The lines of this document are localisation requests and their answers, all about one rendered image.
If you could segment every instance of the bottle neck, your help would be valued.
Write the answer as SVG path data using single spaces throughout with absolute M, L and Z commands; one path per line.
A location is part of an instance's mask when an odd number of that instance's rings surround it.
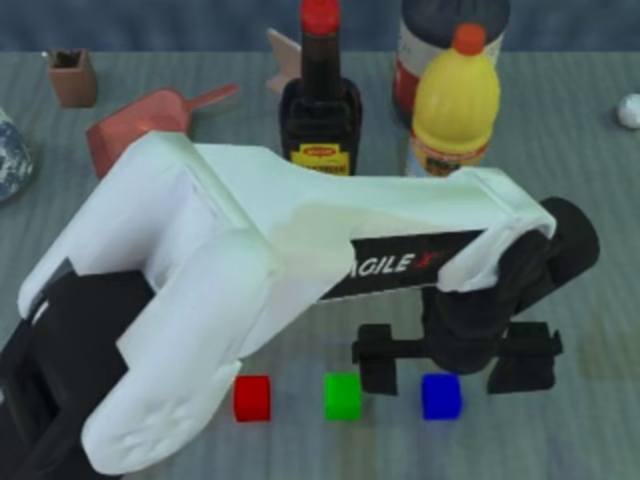
M 342 95 L 340 38 L 302 35 L 302 96 L 311 102 L 338 101 Z

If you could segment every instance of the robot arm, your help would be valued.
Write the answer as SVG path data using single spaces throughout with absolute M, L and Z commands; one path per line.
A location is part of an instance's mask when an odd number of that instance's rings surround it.
M 0 480 L 35 480 L 45 470 L 68 480 L 67 465 L 87 461 L 83 471 L 95 478 L 143 469 L 197 435 L 240 360 L 313 303 L 409 287 L 491 291 L 520 238 L 550 241 L 556 228 L 547 209 L 497 170 L 340 178 L 260 147 L 150 133 L 21 288 L 24 320 L 0 356 L 0 381 L 12 397 L 5 379 L 25 378 L 40 402 L 33 405 L 52 413 L 25 436 L 11 415 L 16 402 L 0 406 L 0 423 L 15 424 L 0 430 L 0 463 L 3 444 L 28 446 Z M 80 309 L 84 288 L 103 314 Z M 63 361 L 69 355 L 75 363 Z M 78 445 L 52 443 L 61 432 Z M 77 462 L 69 460 L 74 448 L 83 452 Z

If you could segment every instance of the red bottle cap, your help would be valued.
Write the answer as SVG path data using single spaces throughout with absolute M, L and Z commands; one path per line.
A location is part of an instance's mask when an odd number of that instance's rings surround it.
M 338 0 L 303 0 L 302 31 L 311 35 L 331 35 L 340 27 Z
M 478 55 L 484 50 L 487 34 L 484 28 L 475 23 L 463 23 L 456 28 L 453 36 L 453 48 L 462 55 Z

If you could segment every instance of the white ball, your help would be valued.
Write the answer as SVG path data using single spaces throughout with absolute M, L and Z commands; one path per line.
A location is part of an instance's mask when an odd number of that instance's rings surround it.
M 620 101 L 618 120 L 627 128 L 640 129 L 640 94 L 632 93 Z

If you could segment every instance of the dark sauce bottle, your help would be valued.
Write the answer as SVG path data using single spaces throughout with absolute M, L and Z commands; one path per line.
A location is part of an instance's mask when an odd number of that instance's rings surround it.
M 296 165 L 354 175 L 362 104 L 356 85 L 340 72 L 338 0 L 303 0 L 302 75 L 280 100 L 283 155 Z

